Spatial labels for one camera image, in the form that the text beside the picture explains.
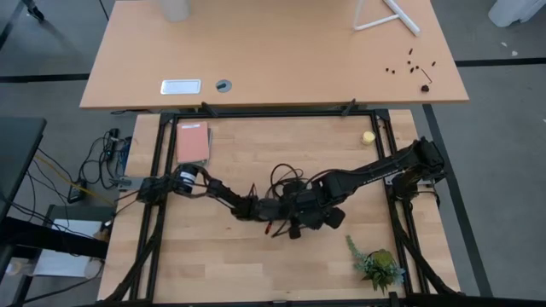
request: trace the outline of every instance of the book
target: book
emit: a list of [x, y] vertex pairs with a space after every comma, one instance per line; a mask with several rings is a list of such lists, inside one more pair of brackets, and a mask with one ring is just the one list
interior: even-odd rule
[[177, 125], [177, 162], [206, 165], [210, 157], [212, 131], [207, 122]]

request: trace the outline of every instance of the green plant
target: green plant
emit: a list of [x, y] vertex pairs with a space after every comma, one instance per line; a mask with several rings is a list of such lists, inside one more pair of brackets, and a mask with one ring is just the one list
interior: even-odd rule
[[346, 239], [352, 256], [357, 260], [354, 268], [364, 273], [364, 281], [372, 281], [374, 291], [377, 291], [379, 287], [385, 294], [388, 286], [400, 285], [404, 282], [405, 271], [397, 266], [389, 251], [380, 249], [367, 255], [357, 249], [350, 235]]

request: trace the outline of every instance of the tabletop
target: tabletop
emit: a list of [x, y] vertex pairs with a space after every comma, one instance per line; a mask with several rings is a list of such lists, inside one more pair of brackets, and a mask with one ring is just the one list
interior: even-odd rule
[[[357, 0], [195, 0], [176, 23], [157, 1], [118, 1], [80, 106], [468, 101], [430, 0], [398, 3], [419, 37], [400, 20], [354, 32]], [[360, 21], [391, 14], [381, 0], [366, 1]], [[162, 95], [166, 79], [199, 79], [200, 93]], [[226, 93], [216, 88], [222, 79], [233, 85]]]
[[[128, 176], [149, 175], [159, 118], [138, 116]], [[391, 118], [398, 147], [409, 146], [417, 138], [410, 111], [391, 111]], [[331, 167], [354, 169], [377, 159], [375, 146], [360, 142], [362, 133], [372, 129], [370, 118], [365, 116], [206, 121], [212, 129], [207, 169], [239, 194], [246, 194], [255, 183], [258, 195], [263, 195], [269, 187], [270, 172], [279, 163], [289, 163], [311, 176]], [[133, 200], [133, 196], [121, 200], [119, 208]], [[420, 194], [413, 205], [423, 256], [448, 286], [457, 289], [433, 195]], [[361, 187], [340, 208], [346, 212], [346, 219], [338, 229], [302, 230], [297, 240], [287, 236], [271, 239], [264, 235], [264, 223], [238, 221], [216, 200], [189, 200], [169, 194], [154, 302], [383, 298], [381, 291], [374, 292], [371, 282], [361, 281], [362, 276], [352, 268], [345, 239], [351, 235], [363, 252], [385, 248], [396, 254], [383, 184]], [[112, 292], [131, 266], [142, 210], [143, 204], [137, 202], [116, 217], [99, 299]], [[412, 284], [418, 288], [409, 254], [408, 260]], [[146, 264], [142, 270], [141, 293], [145, 293], [148, 269]], [[389, 291], [404, 295], [401, 286], [389, 287]]]

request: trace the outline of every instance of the black robotic arm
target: black robotic arm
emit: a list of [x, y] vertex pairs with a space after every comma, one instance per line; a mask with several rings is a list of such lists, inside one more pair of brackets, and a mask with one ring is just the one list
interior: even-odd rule
[[[336, 206], [365, 184], [398, 173], [392, 180], [393, 195], [399, 199], [411, 199], [416, 195], [417, 182], [437, 177], [443, 168], [444, 161], [439, 151], [432, 142], [422, 138], [390, 157], [353, 171], [330, 169], [308, 180], [300, 177], [284, 179], [280, 197], [259, 199], [252, 193], [240, 196], [210, 176], [205, 168], [186, 164], [180, 165], [170, 176], [147, 178], [137, 198], [143, 202], [155, 202], [171, 191], [189, 198], [211, 197], [227, 206], [240, 220], [290, 221], [289, 234], [296, 239], [303, 227], [320, 229], [326, 223], [338, 228], [345, 213]], [[197, 182], [199, 175], [203, 178], [202, 184]], [[192, 194], [195, 186], [206, 191]]]

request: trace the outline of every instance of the yellow ball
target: yellow ball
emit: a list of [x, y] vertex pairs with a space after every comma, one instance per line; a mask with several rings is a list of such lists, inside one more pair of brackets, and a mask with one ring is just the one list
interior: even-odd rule
[[362, 144], [369, 145], [375, 141], [375, 134], [372, 131], [366, 131], [362, 134]]

